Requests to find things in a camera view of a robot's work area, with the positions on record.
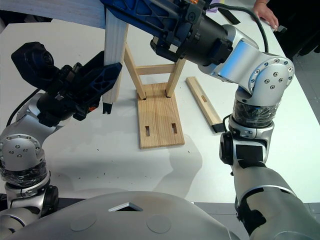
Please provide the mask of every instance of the human hand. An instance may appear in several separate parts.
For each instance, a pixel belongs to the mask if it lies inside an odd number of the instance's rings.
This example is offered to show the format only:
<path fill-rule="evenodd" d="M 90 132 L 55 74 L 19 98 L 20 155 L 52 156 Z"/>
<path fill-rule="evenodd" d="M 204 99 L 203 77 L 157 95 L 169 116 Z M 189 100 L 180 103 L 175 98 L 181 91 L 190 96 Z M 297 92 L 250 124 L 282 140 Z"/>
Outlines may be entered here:
<path fill-rule="evenodd" d="M 258 18 L 266 20 L 273 29 L 279 27 L 279 22 L 274 13 L 267 7 L 266 1 L 257 0 L 253 6 L 253 11 Z"/>

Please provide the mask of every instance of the wooden plank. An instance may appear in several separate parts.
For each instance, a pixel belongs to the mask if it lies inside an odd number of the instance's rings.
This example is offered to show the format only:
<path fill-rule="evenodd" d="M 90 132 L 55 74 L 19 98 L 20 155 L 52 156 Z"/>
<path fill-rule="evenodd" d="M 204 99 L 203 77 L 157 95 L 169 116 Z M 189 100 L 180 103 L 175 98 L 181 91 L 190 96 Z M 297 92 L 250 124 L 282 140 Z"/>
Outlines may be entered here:
<path fill-rule="evenodd" d="M 99 0 L 0 0 L 0 10 L 105 28 L 104 5 Z"/>
<path fill-rule="evenodd" d="M 212 106 L 209 98 L 207 97 L 206 93 L 202 89 L 201 85 L 197 81 L 196 77 L 194 76 L 189 76 L 186 78 L 186 83 L 189 86 L 196 102 L 200 106 L 206 120 L 208 121 L 209 125 L 213 127 L 215 130 L 215 127 L 219 128 L 221 130 L 222 121 L 219 115 L 217 114 L 214 106 Z"/>
<path fill-rule="evenodd" d="M 124 51 L 124 63 L 129 71 L 129 74 L 131 76 L 131 79 L 133 81 L 133 84 L 136 88 L 136 91 L 137 91 L 140 99 L 142 99 L 142 100 L 145 99 L 146 92 L 145 92 L 144 86 L 141 82 L 141 79 L 137 73 L 134 58 L 133 58 L 131 51 L 130 51 L 130 48 L 127 44 L 125 45 L 125 51 Z"/>
<path fill-rule="evenodd" d="M 168 83 L 165 87 L 166 96 L 168 98 L 171 98 L 174 94 L 174 91 L 177 86 L 180 74 L 181 74 L 182 70 L 184 69 L 185 62 L 186 62 L 186 59 L 184 59 L 184 58 L 179 59 L 175 64 L 174 71 L 170 74 Z"/>
<path fill-rule="evenodd" d="M 110 11 L 106 10 L 104 65 L 123 62 L 127 33 L 128 24 L 116 18 Z M 120 81 L 121 73 L 113 88 L 102 96 L 104 113 L 111 113 L 112 104 L 117 100 L 119 95 Z"/>
<path fill-rule="evenodd" d="M 167 83 L 144 85 L 146 100 L 138 98 L 140 147 L 185 144 L 175 94 L 166 97 Z"/>
<path fill-rule="evenodd" d="M 176 64 L 160 64 L 160 65 L 146 65 L 137 66 L 136 72 L 138 75 L 151 74 L 170 74 L 175 70 Z"/>

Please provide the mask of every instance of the white table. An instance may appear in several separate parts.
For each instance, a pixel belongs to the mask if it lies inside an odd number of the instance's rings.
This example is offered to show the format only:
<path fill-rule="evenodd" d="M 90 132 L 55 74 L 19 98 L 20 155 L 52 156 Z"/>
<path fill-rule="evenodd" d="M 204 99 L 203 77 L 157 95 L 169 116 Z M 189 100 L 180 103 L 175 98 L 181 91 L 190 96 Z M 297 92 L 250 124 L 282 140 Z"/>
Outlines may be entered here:
<path fill-rule="evenodd" d="M 209 13 L 227 24 L 220 13 Z M 256 24 L 234 12 L 241 31 L 263 50 Z M 269 49 L 283 52 L 270 27 L 264 24 Z M 130 26 L 127 43 L 137 65 L 166 64 L 149 46 L 152 36 Z M 104 48 L 104 30 L 75 23 L 12 24 L 0 35 L 0 131 L 13 109 L 34 88 L 26 83 L 11 53 L 26 42 L 39 41 L 54 57 L 55 65 L 86 63 Z M 51 170 L 51 184 L 60 197 L 88 198 L 117 191 L 157 191 L 194 202 L 233 203 L 231 169 L 219 159 L 220 135 L 213 135 L 193 98 L 186 77 L 196 76 L 221 117 L 232 112 L 235 84 L 223 83 L 186 62 L 175 90 L 185 145 L 139 149 L 136 91 L 123 67 L 118 101 L 111 115 L 99 108 L 82 121 L 69 124 L 50 136 L 43 148 Z M 165 82 L 168 74 L 142 76 L 144 84 Z M 296 78 L 277 111 L 267 166 L 279 172 L 303 202 L 320 202 L 320 127 Z M 0 183 L 4 193 L 4 182 Z"/>

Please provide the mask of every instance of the bolt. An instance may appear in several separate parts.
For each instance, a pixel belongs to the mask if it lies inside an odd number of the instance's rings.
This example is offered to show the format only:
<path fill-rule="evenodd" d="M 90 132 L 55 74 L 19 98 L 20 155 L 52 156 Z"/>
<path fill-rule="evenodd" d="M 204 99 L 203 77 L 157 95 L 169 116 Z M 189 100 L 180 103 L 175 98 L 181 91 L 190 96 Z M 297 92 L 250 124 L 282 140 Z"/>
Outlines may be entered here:
<path fill-rule="evenodd" d="M 196 19 L 196 14 L 194 12 L 190 12 L 188 15 L 188 20 L 193 22 Z"/>

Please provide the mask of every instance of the wooden base board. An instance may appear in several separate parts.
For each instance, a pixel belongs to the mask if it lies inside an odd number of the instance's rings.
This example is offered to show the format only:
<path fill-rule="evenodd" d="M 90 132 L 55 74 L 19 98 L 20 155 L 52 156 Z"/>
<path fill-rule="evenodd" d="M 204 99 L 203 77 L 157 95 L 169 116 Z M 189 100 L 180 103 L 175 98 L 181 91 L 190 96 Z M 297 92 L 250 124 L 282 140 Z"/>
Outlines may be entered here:
<path fill-rule="evenodd" d="M 140 148 L 185 144 L 175 94 L 166 96 L 166 82 L 143 86 L 146 99 L 137 96 Z"/>

